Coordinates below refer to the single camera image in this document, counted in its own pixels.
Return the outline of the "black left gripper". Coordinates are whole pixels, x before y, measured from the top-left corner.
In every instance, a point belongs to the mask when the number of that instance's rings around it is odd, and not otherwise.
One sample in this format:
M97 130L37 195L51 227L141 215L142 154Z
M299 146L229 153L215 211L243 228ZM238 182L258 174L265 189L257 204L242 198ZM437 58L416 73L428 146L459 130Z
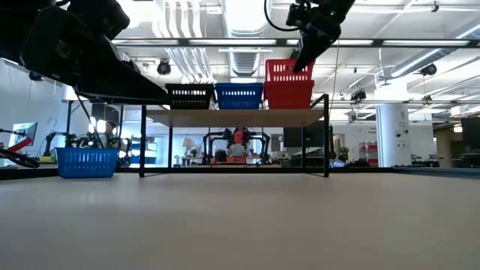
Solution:
M112 39L130 18L116 0L70 0L67 9L41 9L20 60L25 68L92 97L128 103L167 103L167 92L122 61Z

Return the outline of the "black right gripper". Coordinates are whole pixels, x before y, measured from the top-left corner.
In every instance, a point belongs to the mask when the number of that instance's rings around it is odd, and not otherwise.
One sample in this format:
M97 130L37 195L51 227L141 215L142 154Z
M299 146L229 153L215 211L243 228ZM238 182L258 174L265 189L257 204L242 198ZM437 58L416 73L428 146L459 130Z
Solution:
M299 73L341 35L341 24L356 0L295 0L289 6L287 26L301 31L299 54L293 68Z

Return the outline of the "black plastic basket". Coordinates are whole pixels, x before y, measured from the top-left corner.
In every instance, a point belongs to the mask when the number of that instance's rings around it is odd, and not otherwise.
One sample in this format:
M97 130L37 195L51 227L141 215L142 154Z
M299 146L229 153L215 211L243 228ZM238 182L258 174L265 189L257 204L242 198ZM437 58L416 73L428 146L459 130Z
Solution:
M171 110L208 110L213 84L166 84Z

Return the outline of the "blue plastic basket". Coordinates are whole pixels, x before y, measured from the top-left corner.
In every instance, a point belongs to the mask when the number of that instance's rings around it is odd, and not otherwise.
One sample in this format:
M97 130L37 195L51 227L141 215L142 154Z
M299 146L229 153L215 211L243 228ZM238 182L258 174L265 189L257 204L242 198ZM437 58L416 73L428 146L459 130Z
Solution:
M117 148L56 148L58 174L64 179L111 178L116 170Z
M258 110L263 95L261 82L215 84L215 93L220 110Z

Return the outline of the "person behind robot arms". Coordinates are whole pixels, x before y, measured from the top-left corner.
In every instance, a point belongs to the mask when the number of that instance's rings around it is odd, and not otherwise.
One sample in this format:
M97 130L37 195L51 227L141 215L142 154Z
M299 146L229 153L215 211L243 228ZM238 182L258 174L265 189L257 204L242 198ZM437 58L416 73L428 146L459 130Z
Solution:
M105 123L105 131L101 138L105 149L111 148L116 145L116 136L114 134L115 128L116 128L115 122L107 121Z

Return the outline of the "black background robot arms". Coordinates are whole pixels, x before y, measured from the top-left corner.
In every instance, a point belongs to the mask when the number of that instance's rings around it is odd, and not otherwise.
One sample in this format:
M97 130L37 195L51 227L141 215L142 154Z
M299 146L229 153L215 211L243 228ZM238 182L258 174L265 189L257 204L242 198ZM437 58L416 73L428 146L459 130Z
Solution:
M64 146L66 148L90 148L90 149L119 149L125 153L126 157L130 156L132 150L132 140L122 139L118 136L111 136L107 133L87 132L77 136L74 133L67 132L51 132L45 138L45 149L43 157L50 157L53 148L51 143L57 136L64 137Z

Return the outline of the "black background robot rig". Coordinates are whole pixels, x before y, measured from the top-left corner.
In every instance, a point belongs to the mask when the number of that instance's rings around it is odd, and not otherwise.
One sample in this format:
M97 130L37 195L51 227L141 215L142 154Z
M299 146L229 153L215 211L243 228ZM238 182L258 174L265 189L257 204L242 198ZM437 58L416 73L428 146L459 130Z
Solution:
M259 162L261 164L267 164L269 162L268 147L270 143L270 137L266 133L250 131L246 127L240 128L244 128L246 149L245 157L230 156L230 146L233 142L233 132L236 128L234 130L230 130L226 127L223 130L219 130L216 132L208 132L202 138L202 164L246 164L248 155L251 153L249 145L250 142L254 140L258 140L261 143L260 153L258 154ZM216 140L223 140L226 142L224 150L221 149L216 152L213 151L213 145Z

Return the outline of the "small tilted monitor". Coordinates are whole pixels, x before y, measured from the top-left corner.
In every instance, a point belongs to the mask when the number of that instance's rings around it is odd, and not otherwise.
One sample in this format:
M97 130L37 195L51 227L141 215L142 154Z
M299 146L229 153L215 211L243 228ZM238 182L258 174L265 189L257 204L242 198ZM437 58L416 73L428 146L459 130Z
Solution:
M34 140L37 127L37 122L16 123L13 125L13 131L15 131L16 134L12 135L11 138L15 143L27 138Z

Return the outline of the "person at background rig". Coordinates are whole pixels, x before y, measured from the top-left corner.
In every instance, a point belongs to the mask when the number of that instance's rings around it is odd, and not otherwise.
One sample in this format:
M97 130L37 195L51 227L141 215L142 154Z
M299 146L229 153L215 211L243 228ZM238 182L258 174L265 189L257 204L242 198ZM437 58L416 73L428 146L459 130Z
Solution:
M229 155L240 158L246 156L245 129L237 127L232 134L232 144L229 147Z

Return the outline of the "white round pillar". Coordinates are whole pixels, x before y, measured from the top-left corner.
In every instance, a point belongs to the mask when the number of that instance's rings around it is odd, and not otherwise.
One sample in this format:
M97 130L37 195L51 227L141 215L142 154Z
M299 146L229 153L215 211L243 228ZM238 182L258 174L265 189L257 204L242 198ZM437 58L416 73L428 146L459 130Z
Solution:
M406 104L381 103L376 106L376 135L380 167L411 164L409 113Z

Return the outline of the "dark screen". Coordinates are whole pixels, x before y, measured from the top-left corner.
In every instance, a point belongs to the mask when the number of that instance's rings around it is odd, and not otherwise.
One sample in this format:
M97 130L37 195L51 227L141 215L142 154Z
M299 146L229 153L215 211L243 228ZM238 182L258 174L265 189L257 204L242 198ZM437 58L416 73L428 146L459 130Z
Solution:
M480 118L462 118L460 123L464 145L471 150L480 149Z

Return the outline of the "black overhead frame bar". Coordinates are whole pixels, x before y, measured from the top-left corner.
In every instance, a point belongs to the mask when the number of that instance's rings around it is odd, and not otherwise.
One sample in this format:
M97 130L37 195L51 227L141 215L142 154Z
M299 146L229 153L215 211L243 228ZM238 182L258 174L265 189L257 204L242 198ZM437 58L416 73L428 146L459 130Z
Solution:
M122 38L117 47L296 47L299 41L290 38ZM333 47L345 48L413 48L413 49L478 49L480 39L339 39Z

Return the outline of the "silver ceiling air duct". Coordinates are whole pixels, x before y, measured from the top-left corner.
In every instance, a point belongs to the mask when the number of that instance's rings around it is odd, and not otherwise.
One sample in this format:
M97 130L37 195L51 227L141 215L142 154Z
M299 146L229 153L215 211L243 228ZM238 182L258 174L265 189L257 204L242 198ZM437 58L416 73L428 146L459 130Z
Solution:
M272 0L221 0L223 27L228 38L264 38L268 32L265 11L272 13ZM260 66L259 52L228 53L232 72L239 77L253 76Z

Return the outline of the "wooden shelf with black frame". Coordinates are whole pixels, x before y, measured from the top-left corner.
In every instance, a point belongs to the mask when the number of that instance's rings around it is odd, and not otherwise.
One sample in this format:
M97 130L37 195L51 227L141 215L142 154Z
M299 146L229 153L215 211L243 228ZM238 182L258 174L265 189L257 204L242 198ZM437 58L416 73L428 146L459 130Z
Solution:
M306 128L313 122L322 119L324 128L323 143L323 168L315 169L306 167L306 147L301 147L301 167L300 168L278 168L272 166L266 168L174 168L171 163L167 167L147 168L145 165L146 151L146 119L150 117L156 122L169 128L169 146L173 149L173 129L174 128L228 128L228 127L292 127ZM322 94L317 98L310 109L257 109L257 110L154 110L149 112L145 106L141 112L141 148L139 175L144 177L147 173L321 173L323 177L328 178L329 169L329 96Z

